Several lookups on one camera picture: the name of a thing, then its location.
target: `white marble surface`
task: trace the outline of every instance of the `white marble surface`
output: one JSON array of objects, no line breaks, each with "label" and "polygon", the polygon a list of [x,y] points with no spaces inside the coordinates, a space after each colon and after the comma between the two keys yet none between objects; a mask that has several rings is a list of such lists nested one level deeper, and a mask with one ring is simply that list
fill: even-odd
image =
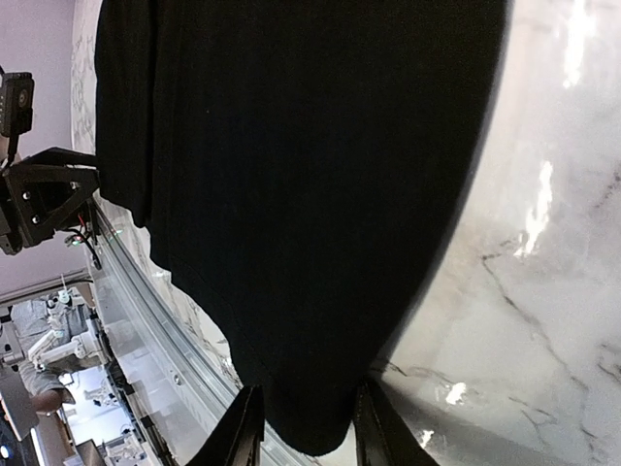
[{"label": "white marble surface", "polygon": [[[98,0],[77,0],[76,150],[94,151]],[[455,235],[377,370],[442,465],[621,464],[621,0],[517,0],[483,156]],[[197,345],[226,342],[102,202]],[[323,464],[353,464],[351,438]]]}]

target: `black fabric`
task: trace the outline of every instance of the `black fabric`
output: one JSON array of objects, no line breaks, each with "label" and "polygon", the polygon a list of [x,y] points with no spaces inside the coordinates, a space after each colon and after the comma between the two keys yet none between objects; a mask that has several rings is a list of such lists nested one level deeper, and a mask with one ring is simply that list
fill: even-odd
[{"label": "black fabric", "polygon": [[295,449],[341,443],[432,263],[505,14],[496,0],[104,0],[102,195],[147,224],[151,258],[224,332]]}]

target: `wall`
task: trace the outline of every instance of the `wall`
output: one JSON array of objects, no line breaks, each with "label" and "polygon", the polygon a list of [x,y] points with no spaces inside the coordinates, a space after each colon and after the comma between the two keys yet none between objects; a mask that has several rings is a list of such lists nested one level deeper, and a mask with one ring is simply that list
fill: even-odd
[{"label": "wall", "polygon": [[[22,156],[53,146],[71,147],[71,52],[74,0],[0,0],[0,64],[35,79],[34,124],[20,138]],[[81,249],[64,234],[18,256],[0,252],[0,295],[85,265]]]}]

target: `gray shirt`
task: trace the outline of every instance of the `gray shirt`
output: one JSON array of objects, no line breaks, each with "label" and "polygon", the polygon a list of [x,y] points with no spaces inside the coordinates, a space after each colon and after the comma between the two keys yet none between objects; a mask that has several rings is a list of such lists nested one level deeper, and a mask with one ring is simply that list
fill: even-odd
[{"label": "gray shirt", "polygon": [[[84,305],[67,311],[63,321],[64,334],[54,344],[55,347],[69,343],[72,337],[86,331],[85,314],[87,312],[88,309]],[[48,308],[43,299],[13,306],[11,319],[16,326],[17,338],[24,354],[27,354],[28,350],[50,331]],[[58,376],[65,372],[77,372],[82,368],[82,363],[76,357],[71,356],[50,364],[43,372],[37,372],[32,362],[26,359],[19,363],[19,374],[30,394],[39,395],[48,390],[64,388]]]}]

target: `camera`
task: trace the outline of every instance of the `camera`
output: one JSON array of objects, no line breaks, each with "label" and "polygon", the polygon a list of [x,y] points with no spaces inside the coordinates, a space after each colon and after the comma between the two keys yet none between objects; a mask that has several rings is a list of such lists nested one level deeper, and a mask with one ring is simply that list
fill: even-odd
[{"label": "camera", "polygon": [[0,86],[0,134],[14,138],[32,129],[35,82],[30,73],[5,73]]}]

